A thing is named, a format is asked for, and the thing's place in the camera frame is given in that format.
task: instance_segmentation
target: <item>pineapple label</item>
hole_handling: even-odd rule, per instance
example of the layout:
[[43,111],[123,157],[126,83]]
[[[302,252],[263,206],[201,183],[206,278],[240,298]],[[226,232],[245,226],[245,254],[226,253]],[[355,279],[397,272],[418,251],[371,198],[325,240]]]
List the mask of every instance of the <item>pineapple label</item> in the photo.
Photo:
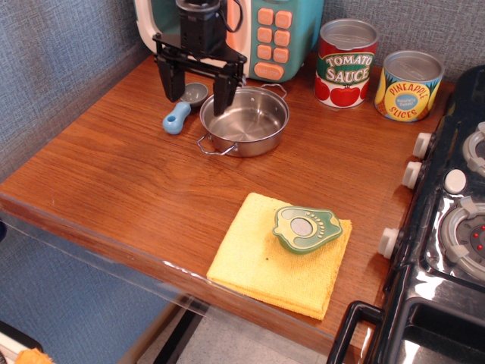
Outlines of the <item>pineapple label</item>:
[[375,98],[376,109],[396,121],[421,120],[433,107],[439,85],[440,80],[429,83],[400,80],[383,69]]

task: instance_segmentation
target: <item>orange toy object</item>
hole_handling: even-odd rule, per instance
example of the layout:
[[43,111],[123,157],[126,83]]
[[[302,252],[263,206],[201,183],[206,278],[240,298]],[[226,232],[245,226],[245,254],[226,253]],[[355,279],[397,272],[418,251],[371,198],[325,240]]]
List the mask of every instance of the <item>orange toy object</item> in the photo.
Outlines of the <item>orange toy object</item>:
[[49,355],[41,353],[38,349],[23,350],[18,354],[15,364],[52,364]]

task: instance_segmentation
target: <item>tomato sauce can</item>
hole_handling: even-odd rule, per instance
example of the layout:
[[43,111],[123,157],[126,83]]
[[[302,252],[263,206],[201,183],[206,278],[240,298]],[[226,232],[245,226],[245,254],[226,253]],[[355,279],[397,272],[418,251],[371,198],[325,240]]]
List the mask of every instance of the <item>tomato sauce can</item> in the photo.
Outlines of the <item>tomato sauce can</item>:
[[365,100],[379,33],[363,20],[346,18],[320,29],[314,94],[335,108],[357,106]]
[[433,107],[445,73],[436,57],[417,51],[398,51],[384,59],[374,104],[386,118],[412,122]]

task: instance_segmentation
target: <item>can lid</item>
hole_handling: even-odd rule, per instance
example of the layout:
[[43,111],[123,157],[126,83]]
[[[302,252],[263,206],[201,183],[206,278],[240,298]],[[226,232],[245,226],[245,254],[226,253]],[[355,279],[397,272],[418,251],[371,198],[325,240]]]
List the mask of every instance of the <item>can lid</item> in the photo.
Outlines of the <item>can lid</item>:
[[343,51],[366,48],[379,39],[379,33],[372,24],[352,18],[325,23],[320,29],[320,36],[325,42]]
[[418,51],[391,53],[383,66],[388,74],[408,82],[427,83],[441,79],[445,73],[445,66],[438,58]]

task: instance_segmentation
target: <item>wooden countertop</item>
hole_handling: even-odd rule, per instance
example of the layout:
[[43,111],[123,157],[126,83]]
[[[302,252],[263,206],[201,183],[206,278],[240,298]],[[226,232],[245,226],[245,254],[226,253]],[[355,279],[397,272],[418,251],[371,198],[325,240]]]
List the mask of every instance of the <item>wooden countertop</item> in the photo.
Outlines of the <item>wooden countertop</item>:
[[[418,134],[436,129],[452,85],[442,84],[428,118],[406,124],[374,108],[380,70],[363,104],[334,109],[313,95],[315,69],[311,55],[283,85],[290,120],[281,144],[259,157],[235,158],[199,150],[205,129],[197,113],[181,134],[164,132],[161,121],[174,104],[149,57],[0,186],[0,209],[327,353],[353,300],[382,306],[389,261],[377,253],[380,236],[404,221],[412,198],[401,185],[405,166],[415,160]],[[212,90],[211,80],[187,74],[186,82],[193,81]],[[251,192],[332,209],[352,221],[322,322],[204,279]]]

